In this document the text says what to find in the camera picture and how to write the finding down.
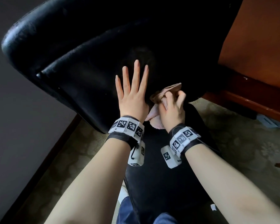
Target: person's right arm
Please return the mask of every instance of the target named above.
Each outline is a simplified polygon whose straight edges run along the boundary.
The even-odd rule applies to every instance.
[[[166,93],[168,108],[159,105],[162,123],[167,132],[184,123],[185,93],[179,91],[175,102]],[[185,156],[201,185],[229,223],[278,223],[280,208],[270,201],[242,173],[229,165],[204,144],[186,151]]]

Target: person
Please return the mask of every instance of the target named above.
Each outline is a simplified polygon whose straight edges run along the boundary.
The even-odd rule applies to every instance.
[[[149,112],[144,101],[148,72],[146,65],[140,82],[140,64],[136,60],[130,86],[128,69],[123,67],[123,89],[116,75],[121,117],[128,115],[144,122]],[[171,92],[165,95],[167,110],[161,104],[159,111],[162,124],[170,132],[176,125],[184,123],[186,94],[179,91],[176,99]],[[130,151],[127,142],[109,138],[64,192],[45,224],[111,223]],[[185,156],[201,185],[229,223],[280,223],[280,208],[204,144],[191,147]],[[117,223],[137,223],[129,198],[121,201]],[[177,221],[168,213],[163,213],[154,223],[171,224]]]

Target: towel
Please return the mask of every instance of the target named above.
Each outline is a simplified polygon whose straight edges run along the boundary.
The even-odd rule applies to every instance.
[[[170,91],[173,94],[173,97],[176,97],[176,92],[179,91],[182,88],[181,83],[174,84],[172,86],[168,86],[164,88],[161,92],[157,91],[153,95],[150,96],[150,100],[155,104],[150,112],[148,113],[148,116],[146,117],[145,121],[149,121],[150,124],[156,128],[156,129],[165,129],[162,122],[161,117],[159,113],[159,104],[162,102],[165,106],[165,109],[167,110],[167,98],[165,97],[165,93]]]

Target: light blue object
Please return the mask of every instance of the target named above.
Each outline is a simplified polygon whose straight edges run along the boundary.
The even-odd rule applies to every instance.
[[[257,114],[256,119],[267,128],[280,128],[280,122],[262,114]]]

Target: jeans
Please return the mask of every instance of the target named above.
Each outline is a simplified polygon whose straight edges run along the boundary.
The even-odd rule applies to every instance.
[[[120,204],[116,224],[139,224],[129,196],[124,198]],[[178,222],[168,213],[162,213],[153,224],[178,224]]]

